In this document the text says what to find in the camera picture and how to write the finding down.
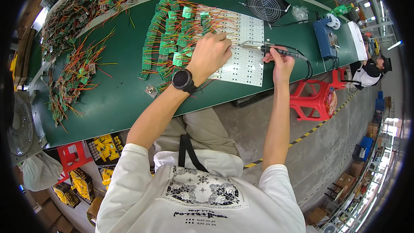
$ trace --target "person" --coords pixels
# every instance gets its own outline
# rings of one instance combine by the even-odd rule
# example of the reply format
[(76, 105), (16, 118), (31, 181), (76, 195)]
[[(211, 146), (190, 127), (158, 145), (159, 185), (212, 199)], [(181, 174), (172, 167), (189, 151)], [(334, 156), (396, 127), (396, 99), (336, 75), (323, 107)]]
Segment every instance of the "person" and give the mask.
[[(230, 46), (225, 33), (202, 37), (187, 71), (175, 73), (172, 85), (133, 124), (96, 232), (305, 232), (284, 165), (292, 57), (271, 49), (263, 59), (275, 63), (274, 102), (257, 188), (240, 178), (243, 162), (235, 141), (211, 108), (172, 119), (190, 92), (231, 57)], [(148, 149), (153, 143), (161, 151), (154, 156), (152, 177)]]
[(351, 63), (349, 66), (352, 82), (347, 83), (347, 87), (354, 87), (362, 90), (364, 87), (376, 85), (384, 74), (390, 70), (390, 63), (386, 57), (374, 55), (371, 57), (368, 51), (368, 44), (365, 44), (365, 51), (368, 60)]

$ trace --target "workbench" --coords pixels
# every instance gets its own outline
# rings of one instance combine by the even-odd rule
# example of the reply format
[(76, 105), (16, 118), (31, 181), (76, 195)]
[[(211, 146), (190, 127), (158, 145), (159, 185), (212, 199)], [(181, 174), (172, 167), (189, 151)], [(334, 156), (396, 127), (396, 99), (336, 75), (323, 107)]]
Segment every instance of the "workbench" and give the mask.
[[(245, 0), (190, 1), (254, 16), (248, 8), (239, 3), (245, 2)], [(315, 10), (318, 10), (321, 16), (327, 13), (326, 9), (304, 0), (286, 1), (292, 6), (305, 6), (308, 8), (309, 18), (315, 18)], [(117, 64), (99, 65), (103, 71), (112, 77), (97, 70), (97, 74), (92, 79), (94, 83), (99, 83), (99, 86), (93, 90), (82, 92), (78, 103), (73, 106), (82, 113), (83, 117), (69, 112), (68, 119), (63, 121), (68, 132), (65, 132), (62, 126), (55, 127), (51, 111), (48, 110), (48, 105), (45, 104), (49, 101), (48, 88), (42, 80), (36, 81), (35, 88), (37, 91), (33, 103), (36, 110), (35, 116), (37, 116), (35, 120), (39, 119), (49, 142), (49, 147), (56, 147), (128, 129), (153, 101), (145, 93), (145, 88), (148, 84), (154, 86), (160, 84), (160, 77), (157, 74), (150, 74), (147, 80), (140, 80), (137, 78), (137, 75), (141, 70), (142, 47), (146, 32), (154, 15), (155, 5), (158, 2), (159, 0), (150, 0), (128, 10), (135, 28), (133, 28), (130, 22), (129, 15), (123, 11), (116, 18), (107, 20), (103, 27), (95, 29), (88, 36), (86, 45), (89, 45), (94, 40), (100, 41), (115, 27), (115, 35), (106, 41), (106, 49), (100, 54), (102, 58), (98, 63)], [(276, 24), (280, 25), (294, 21), (296, 20), (289, 11)], [(336, 30), (335, 34), (341, 47), (338, 53), (339, 65), (344, 66), (355, 62), (357, 54), (349, 28), (345, 25), (346, 21), (341, 19), (341, 22), (344, 25), (339, 30)], [(80, 39), (83, 39), (86, 34), (88, 33), (83, 34)], [(313, 75), (332, 69), (333, 61), (328, 60), (324, 62), (320, 56), (318, 43), (310, 22), (272, 29), (265, 25), (264, 35), (265, 39), (270, 39), (271, 43), (285, 44), (299, 49), (311, 62)], [(56, 60), (56, 77), (59, 75), (66, 55), (70, 51), (61, 54)], [(40, 58), (40, 56), (40, 47), (34, 47), (31, 61)], [(273, 63), (264, 65), (262, 87), (215, 80), (202, 91), (195, 93), (194, 98), (187, 98), (175, 115), (182, 115), (271, 89), (274, 87), (272, 81), (273, 66)], [(302, 59), (297, 59), (290, 82), (305, 78), (307, 73), (306, 62)]]

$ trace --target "plastic bottle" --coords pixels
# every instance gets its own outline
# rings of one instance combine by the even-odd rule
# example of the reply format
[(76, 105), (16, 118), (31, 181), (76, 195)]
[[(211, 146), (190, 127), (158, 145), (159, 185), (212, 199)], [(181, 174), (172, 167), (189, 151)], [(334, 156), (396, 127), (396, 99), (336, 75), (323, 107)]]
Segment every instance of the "plastic bottle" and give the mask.
[(340, 6), (335, 7), (334, 9), (332, 9), (331, 11), (329, 11), (328, 13), (331, 13), (335, 17), (338, 17), (340, 15), (343, 15), (343, 14), (348, 13), (352, 8), (354, 8), (354, 4), (353, 3), (343, 4), (343, 5), (340, 5)]

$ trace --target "sleeve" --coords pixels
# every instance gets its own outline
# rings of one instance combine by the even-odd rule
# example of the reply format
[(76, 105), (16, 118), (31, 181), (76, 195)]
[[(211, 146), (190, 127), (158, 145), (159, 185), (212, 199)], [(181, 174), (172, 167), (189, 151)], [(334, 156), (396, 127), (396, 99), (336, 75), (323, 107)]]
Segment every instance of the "sleeve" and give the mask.
[(366, 65), (362, 65), (362, 68), (365, 70), (365, 72), (369, 76), (371, 76), (373, 78), (377, 78), (381, 75), (380, 69), (377, 68), (377, 66), (375, 64), (371, 63), (371, 62), (373, 62), (373, 60), (369, 59), (368, 63)]
[(260, 177), (258, 188), (279, 205), (285, 216), (296, 222), (295, 225), (299, 228), (305, 226), (305, 218), (296, 202), (285, 165), (277, 164), (266, 168)]
[(108, 232), (141, 199), (151, 179), (148, 150), (136, 144), (126, 144), (99, 208), (95, 232)]

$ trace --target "black fan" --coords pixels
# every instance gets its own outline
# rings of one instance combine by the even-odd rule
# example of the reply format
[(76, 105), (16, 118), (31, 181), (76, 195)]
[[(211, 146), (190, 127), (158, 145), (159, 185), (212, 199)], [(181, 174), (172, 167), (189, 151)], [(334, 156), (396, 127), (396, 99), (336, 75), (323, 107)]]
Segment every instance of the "black fan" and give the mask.
[(269, 26), (284, 16), (290, 7), (285, 0), (246, 0), (241, 4), (250, 8), (258, 18), (267, 21)]

